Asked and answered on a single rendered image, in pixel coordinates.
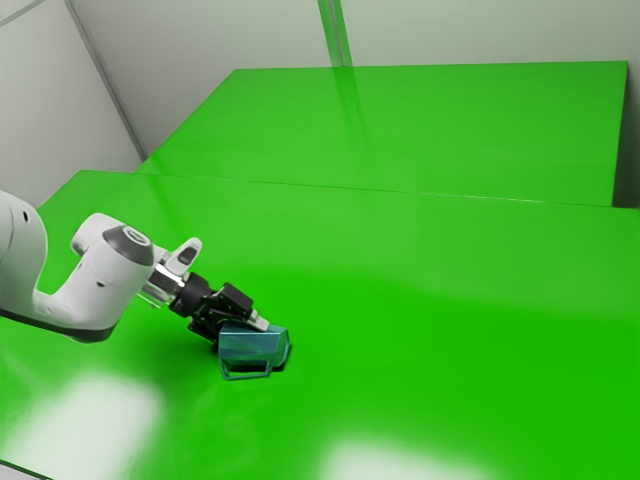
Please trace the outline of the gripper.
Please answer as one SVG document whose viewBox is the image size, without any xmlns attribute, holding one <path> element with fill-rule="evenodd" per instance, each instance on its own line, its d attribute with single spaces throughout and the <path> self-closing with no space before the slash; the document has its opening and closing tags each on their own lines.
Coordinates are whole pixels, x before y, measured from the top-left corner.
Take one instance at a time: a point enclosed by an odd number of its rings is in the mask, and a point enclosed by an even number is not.
<svg viewBox="0 0 640 480">
<path fill-rule="evenodd" d="M 253 308 L 253 300 L 241 290 L 226 282 L 217 291 L 206 279 L 190 273 L 184 286 L 169 304 L 177 315 L 190 317 L 188 329 L 211 343 L 219 341 L 220 322 L 233 320 L 265 332 L 270 323 Z"/>
</svg>

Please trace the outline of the teal faceted mug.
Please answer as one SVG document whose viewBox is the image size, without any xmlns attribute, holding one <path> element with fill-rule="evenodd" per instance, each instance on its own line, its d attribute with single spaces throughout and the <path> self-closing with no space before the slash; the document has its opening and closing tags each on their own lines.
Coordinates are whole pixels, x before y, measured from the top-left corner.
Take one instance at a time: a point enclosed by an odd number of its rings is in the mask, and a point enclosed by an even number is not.
<svg viewBox="0 0 640 480">
<path fill-rule="evenodd" d="M 268 377 L 282 369 L 289 357 L 291 341 L 285 327 L 270 325 L 266 331 L 229 321 L 219 334 L 218 358 L 225 380 Z"/>
</svg>

